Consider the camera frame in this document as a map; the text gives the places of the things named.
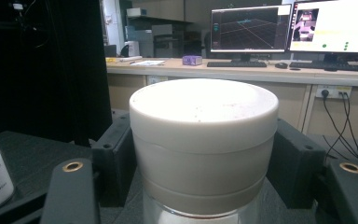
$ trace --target power strip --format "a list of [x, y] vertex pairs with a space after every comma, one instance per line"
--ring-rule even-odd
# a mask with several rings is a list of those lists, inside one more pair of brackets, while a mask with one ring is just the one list
[[318, 89], [316, 90], [316, 97], [324, 98], [322, 96], [322, 91], [327, 90], [328, 95], [327, 98], [332, 99], [342, 99], [342, 95], [340, 93], [347, 93], [348, 98], [351, 96], [351, 86], [332, 86], [332, 85], [318, 85]]

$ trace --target purple box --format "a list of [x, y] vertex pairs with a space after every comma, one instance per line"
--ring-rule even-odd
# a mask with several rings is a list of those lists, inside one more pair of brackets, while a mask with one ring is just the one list
[[183, 61], [183, 65], [196, 66], [202, 64], [202, 57], [187, 55], [187, 56], [183, 56], [182, 61]]

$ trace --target black curtain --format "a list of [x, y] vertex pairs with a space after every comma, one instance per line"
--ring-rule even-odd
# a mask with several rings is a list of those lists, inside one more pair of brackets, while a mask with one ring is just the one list
[[112, 123], [99, 1], [21, 3], [0, 2], [0, 132], [88, 146]]

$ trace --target monitor screen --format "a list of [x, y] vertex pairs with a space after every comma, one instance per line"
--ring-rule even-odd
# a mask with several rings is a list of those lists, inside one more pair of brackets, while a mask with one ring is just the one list
[[358, 53], [358, 0], [295, 2], [287, 48]]
[[291, 5], [212, 10], [211, 52], [284, 52]]

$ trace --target paper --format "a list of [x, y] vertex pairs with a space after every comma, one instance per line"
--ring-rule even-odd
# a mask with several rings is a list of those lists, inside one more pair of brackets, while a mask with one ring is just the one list
[[142, 59], [142, 56], [133, 56], [128, 58], [105, 58], [107, 63], [123, 63], [128, 61], [135, 61], [138, 59]]
[[143, 61], [138, 63], [132, 63], [131, 65], [151, 66], [151, 65], [158, 65], [164, 62], [165, 61]]

